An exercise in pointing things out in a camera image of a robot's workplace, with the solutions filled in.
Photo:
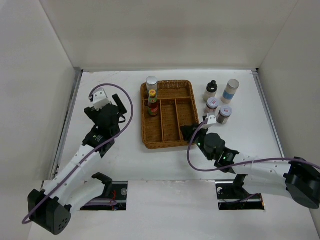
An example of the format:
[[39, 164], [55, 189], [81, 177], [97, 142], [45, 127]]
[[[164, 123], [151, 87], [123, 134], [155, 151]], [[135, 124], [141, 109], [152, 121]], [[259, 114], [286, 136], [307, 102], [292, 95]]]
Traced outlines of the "red sauce bottle yellow cap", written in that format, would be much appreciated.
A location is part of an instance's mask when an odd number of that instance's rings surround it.
[[157, 92], [154, 89], [148, 92], [148, 113], [150, 116], [156, 116], [158, 114], [159, 105], [157, 99]]

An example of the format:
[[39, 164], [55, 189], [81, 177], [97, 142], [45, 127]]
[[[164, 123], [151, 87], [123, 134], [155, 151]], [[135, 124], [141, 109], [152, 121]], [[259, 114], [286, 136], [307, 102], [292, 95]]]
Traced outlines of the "blue label bead bottle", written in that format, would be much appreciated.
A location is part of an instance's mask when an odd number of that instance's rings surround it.
[[158, 79], [155, 76], [148, 76], [146, 78], [146, 89], [148, 92], [150, 90], [158, 90]]

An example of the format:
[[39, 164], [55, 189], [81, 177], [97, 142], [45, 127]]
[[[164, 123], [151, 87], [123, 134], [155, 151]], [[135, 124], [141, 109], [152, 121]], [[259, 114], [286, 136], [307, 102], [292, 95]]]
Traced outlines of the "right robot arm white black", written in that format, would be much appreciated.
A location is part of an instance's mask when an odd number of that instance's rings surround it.
[[196, 144], [208, 161], [211, 172], [235, 175], [232, 192], [238, 198], [266, 193], [292, 199], [309, 208], [320, 207], [320, 167], [303, 158], [258, 158], [226, 147], [217, 133], [209, 133], [206, 122], [180, 127], [183, 139]]

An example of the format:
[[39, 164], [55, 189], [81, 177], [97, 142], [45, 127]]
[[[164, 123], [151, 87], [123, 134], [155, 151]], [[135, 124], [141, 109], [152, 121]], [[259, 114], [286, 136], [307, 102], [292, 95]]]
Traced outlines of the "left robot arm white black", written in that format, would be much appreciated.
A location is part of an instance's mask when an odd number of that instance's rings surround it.
[[96, 197], [108, 199], [112, 195], [113, 180], [100, 173], [92, 173], [123, 132], [120, 124], [130, 124], [128, 112], [117, 94], [110, 102], [99, 89], [89, 97], [92, 107], [84, 112], [93, 122], [78, 151], [67, 166], [43, 189], [32, 190], [27, 197], [28, 215], [22, 221], [31, 221], [57, 236], [69, 224], [72, 214]]

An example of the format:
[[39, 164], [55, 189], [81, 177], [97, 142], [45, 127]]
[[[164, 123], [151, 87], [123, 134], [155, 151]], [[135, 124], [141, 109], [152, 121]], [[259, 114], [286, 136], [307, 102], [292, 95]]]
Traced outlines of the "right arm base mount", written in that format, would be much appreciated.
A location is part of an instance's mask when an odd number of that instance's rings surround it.
[[246, 175], [237, 175], [234, 180], [217, 180], [215, 188], [220, 211], [264, 210], [260, 193], [248, 193], [244, 188]]

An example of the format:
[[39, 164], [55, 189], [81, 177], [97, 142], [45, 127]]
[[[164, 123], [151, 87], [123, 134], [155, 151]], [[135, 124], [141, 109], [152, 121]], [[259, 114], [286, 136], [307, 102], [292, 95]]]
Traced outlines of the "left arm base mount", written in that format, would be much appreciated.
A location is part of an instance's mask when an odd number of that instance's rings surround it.
[[110, 193], [103, 193], [84, 205], [81, 211], [125, 211], [127, 209], [128, 182], [113, 182]]

